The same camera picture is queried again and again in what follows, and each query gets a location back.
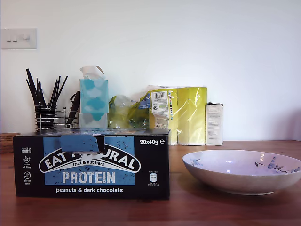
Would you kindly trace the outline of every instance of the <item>white ceramic bowl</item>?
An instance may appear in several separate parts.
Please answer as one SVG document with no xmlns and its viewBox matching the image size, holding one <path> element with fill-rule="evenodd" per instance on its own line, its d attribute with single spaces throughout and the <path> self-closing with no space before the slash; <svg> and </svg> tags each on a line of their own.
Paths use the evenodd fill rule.
<svg viewBox="0 0 301 226">
<path fill-rule="evenodd" d="M 189 153 L 183 161 L 196 179 L 234 194 L 270 194 L 301 178 L 301 161 L 279 154 L 208 150 Z"/>
</svg>

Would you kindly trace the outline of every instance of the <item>wire utensil holder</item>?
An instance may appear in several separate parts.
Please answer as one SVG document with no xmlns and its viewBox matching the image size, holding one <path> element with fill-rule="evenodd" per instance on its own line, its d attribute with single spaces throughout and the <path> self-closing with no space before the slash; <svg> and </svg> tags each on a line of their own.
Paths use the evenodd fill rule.
<svg viewBox="0 0 301 226">
<path fill-rule="evenodd" d="M 78 125 L 79 118 L 77 116 L 69 118 L 71 112 L 76 113 L 77 111 L 67 111 L 66 107 L 63 111 L 59 111 L 56 105 L 35 105 L 35 116 L 36 116 L 36 129 L 38 131 L 45 129 L 53 129 L 58 127 L 74 127 Z"/>
</svg>

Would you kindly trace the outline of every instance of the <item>wooden table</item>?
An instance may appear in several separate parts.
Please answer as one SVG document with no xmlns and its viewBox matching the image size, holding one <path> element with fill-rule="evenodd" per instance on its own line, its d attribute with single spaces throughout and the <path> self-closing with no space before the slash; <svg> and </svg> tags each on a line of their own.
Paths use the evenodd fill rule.
<svg viewBox="0 0 301 226">
<path fill-rule="evenodd" d="M 216 191 L 195 180 L 182 157 L 206 149 L 244 149 L 301 159 L 301 142 L 224 142 L 223 146 L 173 146 L 169 201 L 24 198 L 15 196 L 11 153 L 1 155 L 1 226 L 205 225 L 301 226 L 301 181 L 266 196 Z"/>
</svg>

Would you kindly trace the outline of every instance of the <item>eat natural box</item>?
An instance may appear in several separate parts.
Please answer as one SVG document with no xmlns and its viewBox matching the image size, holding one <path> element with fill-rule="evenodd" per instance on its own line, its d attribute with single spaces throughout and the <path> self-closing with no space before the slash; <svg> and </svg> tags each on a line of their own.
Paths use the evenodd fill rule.
<svg viewBox="0 0 301 226">
<path fill-rule="evenodd" d="M 16 195 L 169 198 L 169 129 L 62 129 L 14 137 Z"/>
</svg>

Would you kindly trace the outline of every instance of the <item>white light switch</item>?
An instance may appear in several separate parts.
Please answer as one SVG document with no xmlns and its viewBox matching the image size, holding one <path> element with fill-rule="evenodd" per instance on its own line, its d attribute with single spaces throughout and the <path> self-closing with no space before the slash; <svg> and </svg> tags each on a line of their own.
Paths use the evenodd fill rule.
<svg viewBox="0 0 301 226">
<path fill-rule="evenodd" d="M 37 29 L 1 29 L 2 49 L 37 49 Z"/>
<path fill-rule="evenodd" d="M 13 42 L 17 42 L 18 41 L 18 37 L 14 34 L 13 35 Z"/>
</svg>

